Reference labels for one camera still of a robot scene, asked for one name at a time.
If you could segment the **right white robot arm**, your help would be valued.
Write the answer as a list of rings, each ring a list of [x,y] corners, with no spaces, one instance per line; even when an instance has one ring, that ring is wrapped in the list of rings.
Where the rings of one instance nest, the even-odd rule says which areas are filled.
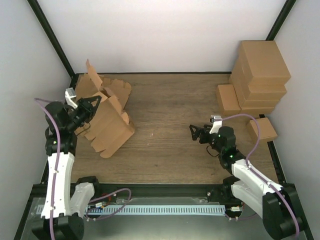
[[[221,166],[232,176],[224,179],[223,198],[241,200],[261,219],[274,240],[297,236],[307,228],[307,220],[295,187],[280,185],[258,171],[236,146],[233,128],[189,126],[191,137],[217,151]]]

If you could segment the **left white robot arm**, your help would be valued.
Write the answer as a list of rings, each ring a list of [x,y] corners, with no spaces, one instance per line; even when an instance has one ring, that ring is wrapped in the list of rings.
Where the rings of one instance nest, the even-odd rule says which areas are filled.
[[[89,201],[97,202],[102,189],[95,176],[78,183],[71,194],[71,174],[78,137],[75,131],[89,123],[98,109],[101,96],[91,96],[66,102],[35,98],[48,123],[45,151],[48,162],[48,182],[40,219],[31,231],[39,240],[81,240],[84,237],[84,215]]]

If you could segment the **cardboard box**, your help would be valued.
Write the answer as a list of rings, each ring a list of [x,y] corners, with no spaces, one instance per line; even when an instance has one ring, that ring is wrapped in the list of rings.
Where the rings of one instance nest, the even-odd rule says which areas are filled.
[[[86,74],[98,74],[89,60],[86,69]],[[91,147],[102,158],[110,158],[135,133],[134,124],[115,95],[107,96],[99,91],[93,96],[102,97],[97,111],[93,119],[75,133],[90,141]]]

